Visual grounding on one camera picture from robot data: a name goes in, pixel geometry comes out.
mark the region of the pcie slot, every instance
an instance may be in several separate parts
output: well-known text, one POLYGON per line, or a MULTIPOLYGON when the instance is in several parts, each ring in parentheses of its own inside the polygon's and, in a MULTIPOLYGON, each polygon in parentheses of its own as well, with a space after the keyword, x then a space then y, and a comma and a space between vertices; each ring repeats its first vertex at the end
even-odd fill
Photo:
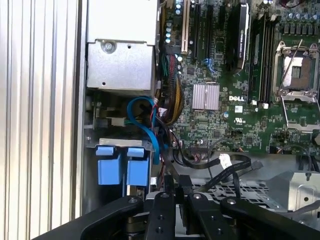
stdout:
POLYGON ((214 6, 208 5, 206 12, 206 46, 205 46, 205 56, 207 59, 211 56, 211 47, 212 47, 212 25, 214 17, 214 6))
POLYGON ((189 44, 189 20, 190 20, 190 5, 191 0, 184 0, 183 2, 183 20, 182 20, 182 43, 181 53, 188 54, 189 44))
POLYGON ((194 24, 193 24, 193 51, 192 56, 194 59, 199 57, 199 35, 200 35, 200 21, 201 21, 201 5, 196 4, 194 8, 194 24))

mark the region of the motherboard connector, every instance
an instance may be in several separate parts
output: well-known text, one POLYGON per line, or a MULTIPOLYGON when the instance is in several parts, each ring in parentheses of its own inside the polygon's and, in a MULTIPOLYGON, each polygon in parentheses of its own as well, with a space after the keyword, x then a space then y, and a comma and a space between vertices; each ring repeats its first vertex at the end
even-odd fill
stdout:
POLYGON ((182 54, 188 54, 190 5, 191 5, 190 0, 185 0, 183 3, 182 43, 181 43, 182 54))

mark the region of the heatsink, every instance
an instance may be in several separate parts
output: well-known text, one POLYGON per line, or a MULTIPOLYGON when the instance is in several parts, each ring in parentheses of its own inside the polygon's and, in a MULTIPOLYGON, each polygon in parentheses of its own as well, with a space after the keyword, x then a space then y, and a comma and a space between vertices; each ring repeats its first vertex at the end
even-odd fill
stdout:
POLYGON ((194 84, 192 109, 194 110, 219 110, 220 85, 194 84))

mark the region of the red wire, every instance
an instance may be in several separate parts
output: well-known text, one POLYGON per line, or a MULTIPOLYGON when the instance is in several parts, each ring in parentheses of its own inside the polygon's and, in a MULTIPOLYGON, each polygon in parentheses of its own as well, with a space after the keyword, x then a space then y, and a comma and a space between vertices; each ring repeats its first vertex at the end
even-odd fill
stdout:
POLYGON ((151 122, 151 128, 152 128, 152 129, 154 128, 154 123, 153 123, 153 121, 152 121, 152 116, 153 116, 153 114, 154 114, 155 108, 156 108, 156 111, 158 111, 158 106, 157 106, 157 104, 153 105, 152 110, 151 110, 151 114, 150 114, 150 122, 151 122))

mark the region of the silver side panel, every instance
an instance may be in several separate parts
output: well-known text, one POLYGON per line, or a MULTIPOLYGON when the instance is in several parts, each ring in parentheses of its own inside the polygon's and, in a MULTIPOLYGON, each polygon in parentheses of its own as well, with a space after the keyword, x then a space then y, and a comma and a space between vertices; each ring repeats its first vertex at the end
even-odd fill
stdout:
POLYGON ((0 0, 0 240, 73 218, 77 0, 0 0))

